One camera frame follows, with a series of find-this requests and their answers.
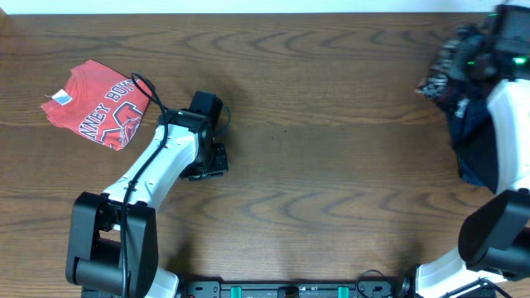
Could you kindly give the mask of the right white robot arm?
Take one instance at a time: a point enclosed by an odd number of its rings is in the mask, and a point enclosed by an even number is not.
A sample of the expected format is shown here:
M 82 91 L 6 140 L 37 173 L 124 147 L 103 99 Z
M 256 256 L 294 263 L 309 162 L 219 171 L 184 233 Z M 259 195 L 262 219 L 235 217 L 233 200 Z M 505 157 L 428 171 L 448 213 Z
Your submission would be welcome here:
M 455 151 L 495 197 L 464 221 L 455 249 L 403 282 L 409 296 L 459 297 L 529 276 L 529 82 L 501 79 L 475 94 L 486 119 Z

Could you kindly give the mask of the black patterned sports jersey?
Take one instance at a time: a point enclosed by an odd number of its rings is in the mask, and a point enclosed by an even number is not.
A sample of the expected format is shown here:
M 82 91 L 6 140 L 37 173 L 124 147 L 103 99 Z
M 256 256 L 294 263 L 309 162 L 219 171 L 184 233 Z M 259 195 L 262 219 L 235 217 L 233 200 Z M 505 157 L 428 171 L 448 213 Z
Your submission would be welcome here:
M 484 46 L 485 34 L 476 26 L 459 26 L 440 48 L 416 92 L 430 99 L 449 119 L 463 119 L 472 101 L 483 91 L 471 70 Z

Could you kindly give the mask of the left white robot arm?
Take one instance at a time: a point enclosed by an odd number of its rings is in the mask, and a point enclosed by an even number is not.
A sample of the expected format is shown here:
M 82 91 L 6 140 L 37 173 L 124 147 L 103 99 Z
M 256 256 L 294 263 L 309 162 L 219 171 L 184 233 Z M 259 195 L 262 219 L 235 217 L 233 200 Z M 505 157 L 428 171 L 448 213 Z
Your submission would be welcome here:
M 220 109 L 170 109 L 129 170 L 100 194 L 75 201 L 66 280 L 83 297 L 175 297 L 179 277 L 159 266 L 157 211 L 179 179 L 203 180 L 228 170 L 214 142 Z

